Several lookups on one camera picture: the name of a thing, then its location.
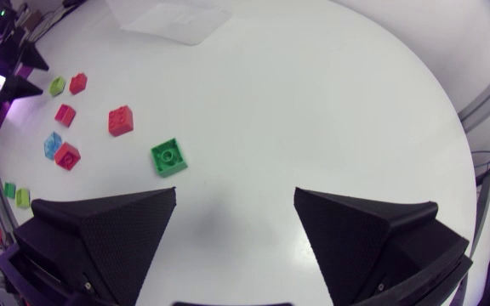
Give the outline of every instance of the black cable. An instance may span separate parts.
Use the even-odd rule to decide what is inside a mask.
[[[472,154],[480,154],[480,153],[490,153],[490,150],[476,150],[472,151]]]
[[[83,4],[83,3],[79,3],[79,4],[76,4],[76,5],[75,5],[75,6],[73,6],[73,7],[69,7],[69,8],[67,8],[67,10],[66,10],[66,11],[65,11],[65,12],[64,12],[62,15],[61,15],[61,17],[60,17],[58,20],[56,20],[56,21],[55,21],[55,22],[54,22],[52,25],[50,25],[50,27],[49,27],[49,28],[48,28],[46,31],[43,29],[42,34],[41,34],[41,35],[38,35],[38,36],[35,38],[35,40],[33,40],[33,42],[34,42],[34,43],[36,43],[36,42],[37,42],[39,39],[41,39],[41,38],[42,38],[42,37],[43,37],[45,34],[47,34],[47,33],[48,33],[48,31],[50,31],[50,29],[52,29],[52,28],[53,28],[54,26],[56,26],[56,25],[57,25],[57,24],[58,24],[60,21],[62,21],[62,20],[63,20],[63,19],[64,19],[64,18],[65,18],[65,17],[68,15],[68,14],[70,14],[72,11],[74,11],[74,10],[75,10],[75,9],[77,9],[79,6],[81,6],[81,4]]]
[[[45,31],[48,31],[47,26],[51,26],[52,22],[54,20],[54,17],[64,8],[63,5],[60,5],[57,9],[54,10],[52,15],[50,16],[49,19],[47,19],[47,22],[43,24],[43,28],[38,32],[35,36],[35,38],[32,39],[33,42],[35,42]]]
[[[56,14],[56,12],[60,9],[60,7],[58,7],[56,10],[53,10],[53,11],[48,11],[47,13],[45,13],[43,16],[41,16],[41,22],[39,22],[37,25],[35,25],[35,27],[33,29],[31,29],[30,33],[28,34],[28,36],[26,37],[26,41],[30,39],[31,36],[33,36],[33,33],[35,32],[36,29],[39,28],[40,25],[43,25],[43,29],[40,31],[42,32],[44,30],[44,27],[47,26],[48,23],[50,23],[50,20],[52,18],[54,18],[54,15]],[[48,14],[52,14],[50,16],[50,19],[44,19],[45,17],[47,17]]]

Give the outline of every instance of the lego stud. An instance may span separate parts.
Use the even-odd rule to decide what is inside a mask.
[[[174,153],[172,152],[171,149],[165,150],[162,153],[162,160],[170,166],[174,165]]]

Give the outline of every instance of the pink lego brick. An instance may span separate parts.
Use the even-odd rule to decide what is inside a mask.
[[[71,170],[80,159],[81,155],[78,153],[77,148],[68,143],[64,143],[56,153],[54,153],[56,164],[66,170]]]
[[[78,94],[86,88],[86,81],[88,78],[84,73],[79,73],[71,78],[71,83],[69,84],[69,91],[72,94]]]
[[[134,130],[134,116],[127,105],[109,112],[109,133],[119,136]]]
[[[69,105],[61,105],[54,119],[66,127],[69,127],[73,121],[73,118],[75,117],[75,114],[75,110],[73,110],[73,108]]]

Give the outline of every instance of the clear plastic bag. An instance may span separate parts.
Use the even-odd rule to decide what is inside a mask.
[[[231,13],[209,0],[106,0],[121,29],[196,45]]]

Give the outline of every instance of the lime green lego brick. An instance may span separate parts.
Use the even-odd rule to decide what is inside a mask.
[[[10,199],[14,199],[14,193],[16,192],[16,185],[13,183],[5,183],[5,189],[3,193]]]
[[[64,91],[65,87],[66,87],[66,80],[60,76],[60,77],[56,77],[50,83],[50,89],[48,91],[50,92],[50,94],[52,94],[53,97],[55,97],[58,94],[61,94],[61,92]]]
[[[16,190],[16,206],[20,208],[30,207],[30,191],[26,188]]]
[[[188,167],[175,139],[155,146],[151,149],[151,153],[157,173],[163,178]]]

